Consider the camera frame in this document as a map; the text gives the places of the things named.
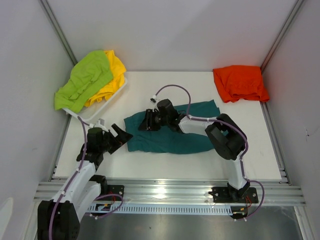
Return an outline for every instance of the folded cloth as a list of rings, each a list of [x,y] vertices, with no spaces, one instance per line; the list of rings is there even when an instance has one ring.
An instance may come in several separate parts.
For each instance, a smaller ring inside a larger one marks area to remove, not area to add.
[[[114,78],[103,50],[90,52],[71,71],[70,79],[54,95],[54,109],[78,113],[86,101]]]
[[[270,97],[264,86],[260,67],[232,65],[213,69],[214,83],[225,103],[239,99],[267,102]]]
[[[103,88],[101,88],[95,95],[90,97],[84,104],[85,107],[91,106],[94,102],[99,103],[103,98],[107,101],[125,83],[124,73],[126,72],[126,68],[124,64],[115,56],[115,52],[113,50],[104,51],[104,53],[109,60],[113,79]]]
[[[187,111],[188,105],[175,106],[179,111]],[[220,115],[215,101],[204,101],[190,105],[190,115],[210,118]],[[143,151],[152,153],[195,154],[214,148],[209,138],[195,133],[181,134],[163,126],[158,131],[139,131],[138,127],[145,118],[145,111],[124,119],[126,132],[133,135],[127,142],[129,152]]]

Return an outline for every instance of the white wall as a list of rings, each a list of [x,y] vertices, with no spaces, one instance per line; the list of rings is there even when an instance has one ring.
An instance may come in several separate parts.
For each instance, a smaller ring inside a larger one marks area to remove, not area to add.
[[[78,59],[114,49],[130,71],[260,66],[296,0],[49,0]]]
[[[66,122],[53,100],[72,64],[37,0],[1,1],[0,33],[0,205],[13,198],[3,239],[19,240]]]
[[[302,187],[316,227],[320,226],[319,13],[320,1],[307,0],[264,78],[286,169],[293,184]]]

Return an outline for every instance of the orange-red towel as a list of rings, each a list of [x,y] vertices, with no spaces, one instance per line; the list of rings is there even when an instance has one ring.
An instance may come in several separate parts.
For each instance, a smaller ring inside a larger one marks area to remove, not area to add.
[[[214,83],[225,103],[239,99],[267,102],[270,97],[264,86],[260,67],[232,65],[213,69]]]

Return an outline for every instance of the teal cloth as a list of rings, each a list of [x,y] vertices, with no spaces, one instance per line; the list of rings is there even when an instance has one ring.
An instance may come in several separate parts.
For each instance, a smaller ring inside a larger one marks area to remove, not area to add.
[[[175,106],[180,111],[187,111],[188,105]],[[209,138],[195,133],[181,134],[163,126],[158,131],[139,131],[138,127],[145,118],[145,111],[138,112],[124,119],[126,132],[133,135],[127,142],[129,152],[143,151],[151,153],[195,154],[214,148]],[[195,117],[217,117],[220,110],[215,101],[192,103],[189,114]]]

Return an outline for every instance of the yellow cloth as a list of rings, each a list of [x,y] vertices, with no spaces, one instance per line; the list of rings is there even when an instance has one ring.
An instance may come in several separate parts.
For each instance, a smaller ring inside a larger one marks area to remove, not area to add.
[[[113,79],[103,88],[101,88],[95,95],[90,97],[84,104],[85,107],[91,106],[94,102],[99,103],[103,98],[107,101],[125,83],[124,73],[126,72],[126,68],[124,64],[115,56],[115,52],[113,50],[104,51],[104,53],[109,60]]]

